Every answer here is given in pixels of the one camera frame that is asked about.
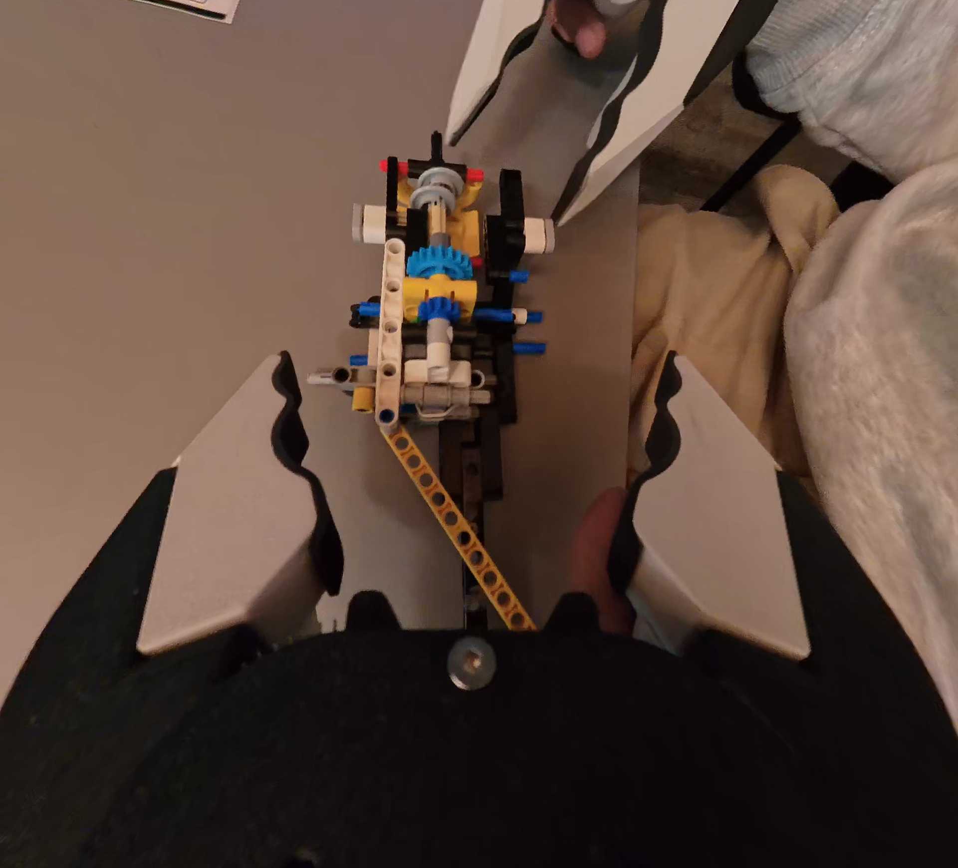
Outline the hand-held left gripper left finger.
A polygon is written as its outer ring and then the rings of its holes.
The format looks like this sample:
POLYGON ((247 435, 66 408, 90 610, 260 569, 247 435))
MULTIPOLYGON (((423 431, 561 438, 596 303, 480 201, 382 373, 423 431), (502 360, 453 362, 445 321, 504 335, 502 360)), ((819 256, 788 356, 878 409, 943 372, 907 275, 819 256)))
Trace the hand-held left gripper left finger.
POLYGON ((140 654, 237 627, 282 646, 307 634, 323 596, 339 593, 342 541, 304 465, 301 404, 290 353, 270 355, 178 456, 140 654))

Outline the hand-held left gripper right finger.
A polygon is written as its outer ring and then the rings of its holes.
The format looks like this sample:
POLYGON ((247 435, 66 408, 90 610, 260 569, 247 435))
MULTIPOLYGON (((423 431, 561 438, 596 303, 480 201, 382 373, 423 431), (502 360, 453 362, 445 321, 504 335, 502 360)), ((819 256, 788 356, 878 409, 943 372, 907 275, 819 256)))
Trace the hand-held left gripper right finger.
POLYGON ((678 654, 704 632, 791 660, 810 642, 779 467, 688 359, 668 353, 648 466, 630 486, 608 579, 633 635, 678 654))

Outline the multicoloured lego vehicle chassis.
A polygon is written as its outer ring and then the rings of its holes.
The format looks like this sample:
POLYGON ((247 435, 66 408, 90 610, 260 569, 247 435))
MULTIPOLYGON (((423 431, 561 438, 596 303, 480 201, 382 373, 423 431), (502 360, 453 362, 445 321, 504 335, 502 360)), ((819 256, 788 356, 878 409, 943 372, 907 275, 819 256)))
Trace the multicoloured lego vehicle chassis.
POLYGON ((499 211, 479 208, 483 170, 445 156, 388 156, 382 205, 353 209, 353 239, 381 250, 378 294, 351 307, 364 353, 308 375, 372 418, 461 561, 463 619, 534 632, 533 618, 485 547, 485 508, 504 497, 501 430, 517 421, 515 360, 546 344, 518 337, 542 323, 519 306, 526 258, 555 248, 549 218, 526 213, 521 171, 498 176, 499 211))

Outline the person's right forearm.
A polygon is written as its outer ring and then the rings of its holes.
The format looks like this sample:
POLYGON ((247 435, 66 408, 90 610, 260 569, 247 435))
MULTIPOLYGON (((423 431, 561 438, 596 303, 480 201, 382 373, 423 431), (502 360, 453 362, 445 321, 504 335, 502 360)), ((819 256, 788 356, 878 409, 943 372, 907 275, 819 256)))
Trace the person's right forearm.
POLYGON ((895 183, 956 176, 957 0, 779 0, 747 66, 817 144, 895 183))

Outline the person's right hand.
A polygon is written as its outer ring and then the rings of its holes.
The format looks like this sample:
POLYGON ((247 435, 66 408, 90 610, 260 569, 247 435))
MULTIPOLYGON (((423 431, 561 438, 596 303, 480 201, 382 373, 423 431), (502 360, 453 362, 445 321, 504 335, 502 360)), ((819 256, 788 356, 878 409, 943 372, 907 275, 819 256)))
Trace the person's right hand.
POLYGON ((545 11, 552 35, 583 60, 597 59, 605 48, 607 26, 592 0, 550 0, 545 11))

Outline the person's left hand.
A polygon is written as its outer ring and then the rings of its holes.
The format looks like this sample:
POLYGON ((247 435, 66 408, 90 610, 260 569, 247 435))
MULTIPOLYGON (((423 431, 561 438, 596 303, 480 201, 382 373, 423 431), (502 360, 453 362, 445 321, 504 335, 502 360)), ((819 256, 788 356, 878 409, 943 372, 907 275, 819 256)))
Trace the person's left hand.
POLYGON ((592 598, 601 629, 631 637, 635 612, 629 600, 609 580, 609 550, 622 514, 627 492, 610 488, 601 492, 583 516, 570 549, 569 587, 592 598))

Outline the black chair base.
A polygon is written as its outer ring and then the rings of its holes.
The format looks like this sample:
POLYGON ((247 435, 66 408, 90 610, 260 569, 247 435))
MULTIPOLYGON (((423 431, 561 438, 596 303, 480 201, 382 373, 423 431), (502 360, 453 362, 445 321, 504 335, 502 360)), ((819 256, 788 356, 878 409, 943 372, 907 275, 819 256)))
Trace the black chair base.
MULTIPOLYGON (((796 113, 771 108, 760 95, 748 67, 745 52, 732 63, 732 90, 739 105, 768 119, 777 121, 774 132, 760 144, 749 158, 701 204, 701 211, 718 213, 731 202, 760 171, 771 163, 803 130, 796 113)), ((831 191, 840 212, 856 204, 875 202, 892 191, 894 184, 877 171, 859 162, 852 162, 832 181, 831 191)))

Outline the person's grey sweatpants leg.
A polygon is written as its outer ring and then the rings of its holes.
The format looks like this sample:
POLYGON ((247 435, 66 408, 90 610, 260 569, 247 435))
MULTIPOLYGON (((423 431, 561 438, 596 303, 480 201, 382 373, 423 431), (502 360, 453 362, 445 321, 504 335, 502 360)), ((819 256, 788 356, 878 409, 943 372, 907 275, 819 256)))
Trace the person's grey sweatpants leg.
POLYGON ((784 342, 826 513, 956 723, 956 158, 829 226, 789 300, 784 342))

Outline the beige cloth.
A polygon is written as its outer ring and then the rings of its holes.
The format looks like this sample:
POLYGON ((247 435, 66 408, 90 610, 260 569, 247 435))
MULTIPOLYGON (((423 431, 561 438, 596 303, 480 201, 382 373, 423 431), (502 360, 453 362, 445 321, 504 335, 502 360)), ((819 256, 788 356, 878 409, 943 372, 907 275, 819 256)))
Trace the beige cloth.
POLYGON ((822 180, 796 167, 767 167, 749 190, 754 224, 678 205, 639 208, 627 479, 648 467, 655 388, 674 351, 817 498, 786 370, 784 315, 839 209, 822 180))

